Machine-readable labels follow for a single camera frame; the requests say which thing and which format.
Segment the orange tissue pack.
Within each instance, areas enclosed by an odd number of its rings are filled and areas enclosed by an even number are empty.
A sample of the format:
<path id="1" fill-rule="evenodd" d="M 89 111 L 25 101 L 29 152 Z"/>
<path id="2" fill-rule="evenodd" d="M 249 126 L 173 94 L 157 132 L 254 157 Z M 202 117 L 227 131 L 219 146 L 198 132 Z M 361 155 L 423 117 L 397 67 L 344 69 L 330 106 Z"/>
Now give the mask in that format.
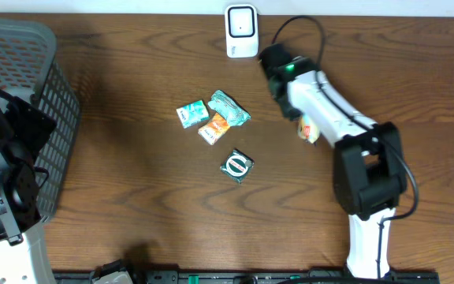
<path id="1" fill-rule="evenodd" d="M 198 134 L 209 145 L 214 145 L 229 129 L 229 123 L 219 113 L 216 113 L 204 126 L 199 128 Z"/>

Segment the dark green round-logo packet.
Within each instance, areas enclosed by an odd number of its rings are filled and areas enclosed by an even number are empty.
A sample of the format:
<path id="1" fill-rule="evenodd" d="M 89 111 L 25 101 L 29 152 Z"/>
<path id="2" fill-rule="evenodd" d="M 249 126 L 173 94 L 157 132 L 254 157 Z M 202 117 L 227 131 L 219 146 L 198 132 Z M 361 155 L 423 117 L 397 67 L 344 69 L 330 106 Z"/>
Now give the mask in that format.
<path id="1" fill-rule="evenodd" d="M 255 162 L 243 152 L 233 149 L 226 160 L 220 165 L 220 171 L 241 184 L 248 176 Z"/>

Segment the teal wrapper packet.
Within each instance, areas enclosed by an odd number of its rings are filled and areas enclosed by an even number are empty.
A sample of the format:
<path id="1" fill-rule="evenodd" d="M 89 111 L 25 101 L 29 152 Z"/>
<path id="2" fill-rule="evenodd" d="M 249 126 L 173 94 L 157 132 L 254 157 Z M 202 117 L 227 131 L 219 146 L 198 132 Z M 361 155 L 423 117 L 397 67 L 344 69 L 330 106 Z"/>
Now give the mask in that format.
<path id="1" fill-rule="evenodd" d="M 219 113 L 230 126 L 242 126 L 251 120 L 251 115 L 222 90 L 215 91 L 207 104 L 209 108 Z"/>

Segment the teal tissue pack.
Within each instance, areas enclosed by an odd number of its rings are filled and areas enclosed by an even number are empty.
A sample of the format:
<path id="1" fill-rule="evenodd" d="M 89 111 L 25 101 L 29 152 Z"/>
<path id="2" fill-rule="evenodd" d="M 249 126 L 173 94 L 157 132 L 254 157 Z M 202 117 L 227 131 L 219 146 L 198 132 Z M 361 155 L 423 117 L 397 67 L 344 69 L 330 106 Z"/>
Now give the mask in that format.
<path id="1" fill-rule="evenodd" d="M 183 128 L 196 125 L 209 118 L 209 112 L 202 100 L 177 108 L 177 116 Z"/>

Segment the yellow chips snack bag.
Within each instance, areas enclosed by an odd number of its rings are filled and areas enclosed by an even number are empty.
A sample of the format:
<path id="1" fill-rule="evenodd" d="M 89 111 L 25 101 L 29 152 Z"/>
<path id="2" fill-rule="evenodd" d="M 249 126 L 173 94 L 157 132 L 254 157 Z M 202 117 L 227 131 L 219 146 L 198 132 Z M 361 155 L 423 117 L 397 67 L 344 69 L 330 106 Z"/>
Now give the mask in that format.
<path id="1" fill-rule="evenodd" d="M 297 135 L 309 144 L 316 144 L 320 137 L 320 130 L 309 116 L 303 114 L 299 119 Z"/>

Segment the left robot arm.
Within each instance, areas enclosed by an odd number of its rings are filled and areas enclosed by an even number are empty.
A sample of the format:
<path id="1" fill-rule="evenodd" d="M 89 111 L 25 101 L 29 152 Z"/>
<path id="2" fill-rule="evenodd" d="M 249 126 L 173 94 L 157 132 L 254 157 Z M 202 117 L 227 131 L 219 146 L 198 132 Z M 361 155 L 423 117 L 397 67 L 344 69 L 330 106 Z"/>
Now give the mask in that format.
<path id="1" fill-rule="evenodd" d="M 56 122 L 0 89 L 0 283 L 53 283 L 37 198 L 36 160 Z"/>

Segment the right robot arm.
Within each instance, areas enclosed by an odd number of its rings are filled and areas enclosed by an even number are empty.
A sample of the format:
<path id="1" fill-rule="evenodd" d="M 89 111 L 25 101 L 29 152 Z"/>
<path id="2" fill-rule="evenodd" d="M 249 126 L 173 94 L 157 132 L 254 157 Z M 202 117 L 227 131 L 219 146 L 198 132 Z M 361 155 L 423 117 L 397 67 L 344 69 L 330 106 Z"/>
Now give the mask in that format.
<path id="1" fill-rule="evenodd" d="M 389 226 L 407 189 L 400 135 L 357 111 L 318 64 L 293 57 L 279 43 L 259 55 L 273 99 L 286 118 L 310 118 L 333 148 L 333 191 L 348 215 L 346 266 L 355 278 L 389 273 Z"/>

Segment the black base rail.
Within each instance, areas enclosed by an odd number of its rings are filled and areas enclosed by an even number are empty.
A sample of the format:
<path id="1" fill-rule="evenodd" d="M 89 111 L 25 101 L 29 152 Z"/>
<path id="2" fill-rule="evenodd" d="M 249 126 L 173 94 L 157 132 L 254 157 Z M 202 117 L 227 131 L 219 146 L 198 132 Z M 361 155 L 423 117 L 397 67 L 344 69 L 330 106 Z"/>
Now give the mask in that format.
<path id="1" fill-rule="evenodd" d="M 126 283 L 143 284 L 282 284 L 282 283 L 428 283 L 439 284 L 434 271 L 390 271 L 381 278 L 356 278 L 344 268 L 316 267 L 308 271 L 212 271 L 180 269 L 177 265 L 136 265 L 116 260 L 91 271 L 54 270 L 58 283 L 118 283 L 116 275 L 126 276 Z"/>

